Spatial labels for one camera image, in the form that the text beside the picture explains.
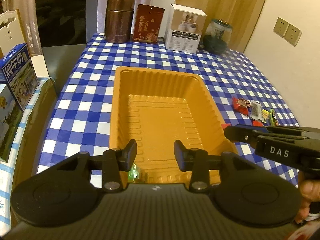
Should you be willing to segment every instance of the table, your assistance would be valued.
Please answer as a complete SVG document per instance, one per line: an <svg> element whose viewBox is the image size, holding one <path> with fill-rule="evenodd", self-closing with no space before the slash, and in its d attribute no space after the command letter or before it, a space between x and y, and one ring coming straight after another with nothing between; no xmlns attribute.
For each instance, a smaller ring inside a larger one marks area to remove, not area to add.
<svg viewBox="0 0 320 240"><path fill-rule="evenodd" d="M10 195L17 184L36 173L33 167L36 151L38 149L38 153L40 152L41 148L38 148L38 145L39 142L42 143L42 130L56 98L52 79L39 78L39 86L23 112L13 139L8 163L0 162L1 236L16 224L10 211Z"/></svg>
<svg viewBox="0 0 320 240"><path fill-rule="evenodd" d="M119 66L145 67L198 74L206 84L226 123L252 124L233 111L232 97L253 99L273 108L280 125L298 126L289 107L268 79L242 53L227 50L217 56L205 50L196 54L165 49L158 44L107 43L96 33L81 54L65 84L46 132L38 172L79 151L101 155L109 146L110 112ZM297 184L296 169L256 156L247 144L236 143L239 155ZM101 187L101 172L91 183Z"/></svg>

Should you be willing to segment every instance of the wooden door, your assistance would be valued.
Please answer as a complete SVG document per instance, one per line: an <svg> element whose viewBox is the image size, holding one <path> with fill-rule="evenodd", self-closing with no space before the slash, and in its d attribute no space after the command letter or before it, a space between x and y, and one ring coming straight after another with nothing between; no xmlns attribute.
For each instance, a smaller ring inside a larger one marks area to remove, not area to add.
<svg viewBox="0 0 320 240"><path fill-rule="evenodd" d="M203 10L207 19L222 19L232 25L229 48L244 52L258 21L265 0L176 0L176 4Z"/></svg>

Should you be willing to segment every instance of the white chair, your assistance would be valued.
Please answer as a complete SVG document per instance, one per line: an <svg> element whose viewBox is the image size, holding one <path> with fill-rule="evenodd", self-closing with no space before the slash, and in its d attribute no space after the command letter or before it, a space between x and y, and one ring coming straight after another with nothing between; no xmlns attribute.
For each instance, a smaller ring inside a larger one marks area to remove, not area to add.
<svg viewBox="0 0 320 240"><path fill-rule="evenodd" d="M6 11L0 14L0 50L6 55L14 46L26 43L19 11ZM31 57L37 77L49 76L43 55Z"/></svg>

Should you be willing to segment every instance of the red candy wrapper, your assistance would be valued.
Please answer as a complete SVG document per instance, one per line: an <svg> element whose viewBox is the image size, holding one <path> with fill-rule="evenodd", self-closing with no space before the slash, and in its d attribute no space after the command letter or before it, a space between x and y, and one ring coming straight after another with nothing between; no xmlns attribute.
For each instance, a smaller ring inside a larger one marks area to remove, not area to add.
<svg viewBox="0 0 320 240"><path fill-rule="evenodd" d="M248 110L246 104L244 103L244 101L233 97L232 104L233 104L233 110L235 110L241 114L244 114L246 116L249 115L249 110Z"/></svg>
<svg viewBox="0 0 320 240"><path fill-rule="evenodd" d="M250 107L251 107L251 103L250 103L250 101L248 101L247 99L239 98L239 100L241 100L242 102L244 102L245 105L247 106L247 108L250 108Z"/></svg>
<svg viewBox="0 0 320 240"><path fill-rule="evenodd" d="M312 235L319 230L320 222L319 221L311 221L300 227L295 232L291 233L290 236L287 236L284 240L308 240Z"/></svg>
<svg viewBox="0 0 320 240"><path fill-rule="evenodd" d="M259 121L256 121L256 120L253 120L252 124L253 124L253 126L261 126L261 127L263 126L262 122L259 122Z"/></svg>
<svg viewBox="0 0 320 240"><path fill-rule="evenodd" d="M227 128L230 125L231 125L231 123L224 123L224 124L221 125L221 127L224 130L225 128Z"/></svg>

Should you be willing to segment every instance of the white box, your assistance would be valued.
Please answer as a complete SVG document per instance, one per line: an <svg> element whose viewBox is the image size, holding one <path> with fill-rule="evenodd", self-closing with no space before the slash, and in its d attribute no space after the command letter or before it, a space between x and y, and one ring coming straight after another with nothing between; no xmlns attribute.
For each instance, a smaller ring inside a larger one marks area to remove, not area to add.
<svg viewBox="0 0 320 240"><path fill-rule="evenodd" d="M196 53L205 18L202 10L172 4L164 35L166 49Z"/></svg>
<svg viewBox="0 0 320 240"><path fill-rule="evenodd" d="M21 118L22 111L9 86L0 84L0 161L8 162L12 142Z"/></svg>

